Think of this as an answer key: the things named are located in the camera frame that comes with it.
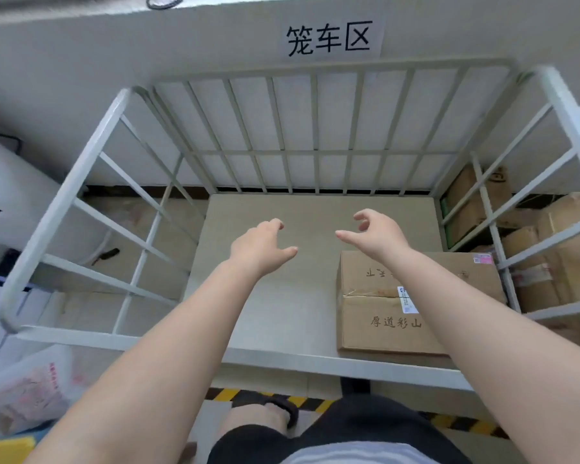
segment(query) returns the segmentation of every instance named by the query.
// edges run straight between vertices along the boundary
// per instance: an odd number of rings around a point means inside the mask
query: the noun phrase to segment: person's left hand
[[[284,228],[279,218],[263,221],[257,227],[232,243],[230,260],[241,264],[246,270],[253,271],[258,278],[274,272],[288,260],[296,256],[298,247],[277,247],[277,233]]]

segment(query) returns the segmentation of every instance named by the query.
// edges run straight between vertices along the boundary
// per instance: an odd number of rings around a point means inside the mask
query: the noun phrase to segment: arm
[[[488,409],[533,464],[580,462],[580,348],[410,248],[400,227],[358,212],[337,231],[385,265]]]
[[[26,464],[175,464],[256,282],[293,258],[278,219],[237,239],[231,256],[59,421]]]

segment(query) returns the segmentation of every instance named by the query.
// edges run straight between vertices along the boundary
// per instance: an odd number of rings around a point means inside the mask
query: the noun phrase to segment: black sandal
[[[295,426],[299,419],[299,408],[288,399],[281,397],[267,396],[254,391],[240,391],[232,400],[232,408],[251,404],[275,404],[288,412],[290,414],[290,420],[287,423],[287,429]]]

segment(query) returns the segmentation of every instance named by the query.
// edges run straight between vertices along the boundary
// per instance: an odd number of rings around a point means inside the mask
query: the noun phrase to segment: black shorts
[[[334,402],[296,438],[262,425],[230,430],[213,446],[208,464],[279,464],[303,448],[372,441],[407,443],[441,464],[470,464],[470,460],[429,421],[386,397],[357,394]]]

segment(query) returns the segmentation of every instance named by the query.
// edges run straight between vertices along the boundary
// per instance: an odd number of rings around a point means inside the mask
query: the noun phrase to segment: power cord
[[[146,6],[151,10],[169,10],[182,3],[182,0],[172,0],[168,3],[157,5],[153,3],[153,0],[146,0]]]
[[[17,146],[15,147],[15,154],[19,156],[19,154],[22,152],[23,147],[22,139],[16,137],[15,135],[9,135],[7,133],[0,133],[0,137],[2,137],[3,139],[15,140],[17,142]]]

